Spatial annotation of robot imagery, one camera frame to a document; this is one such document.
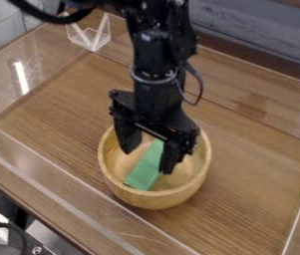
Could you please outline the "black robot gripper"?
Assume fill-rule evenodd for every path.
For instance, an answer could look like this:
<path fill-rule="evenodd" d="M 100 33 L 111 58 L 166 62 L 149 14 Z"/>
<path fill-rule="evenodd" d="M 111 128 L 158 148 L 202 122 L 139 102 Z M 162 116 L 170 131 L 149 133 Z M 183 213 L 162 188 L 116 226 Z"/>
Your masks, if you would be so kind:
<path fill-rule="evenodd" d="M 143 132 L 164 140 L 159 171 L 172 174 L 188 154 L 194 154 L 200 128 L 183 109 L 196 105 L 184 94 L 186 71 L 164 77 L 143 76 L 132 71 L 135 90 L 111 91 L 111 107 L 121 149 L 131 154 L 143 142 Z"/>

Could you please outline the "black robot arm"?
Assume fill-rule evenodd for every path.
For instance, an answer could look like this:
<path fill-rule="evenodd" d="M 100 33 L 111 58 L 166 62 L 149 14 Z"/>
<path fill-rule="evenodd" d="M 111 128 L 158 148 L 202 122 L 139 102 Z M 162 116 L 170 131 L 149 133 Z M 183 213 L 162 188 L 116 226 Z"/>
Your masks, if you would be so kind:
<path fill-rule="evenodd" d="M 164 141 L 159 171 L 171 174 L 194 152 L 200 127 L 183 109 L 188 62 L 198 36 L 190 0 L 63 0 L 76 9 L 112 5 L 123 10 L 135 49 L 135 89 L 111 91 L 120 146 L 132 153 L 148 133 Z"/>

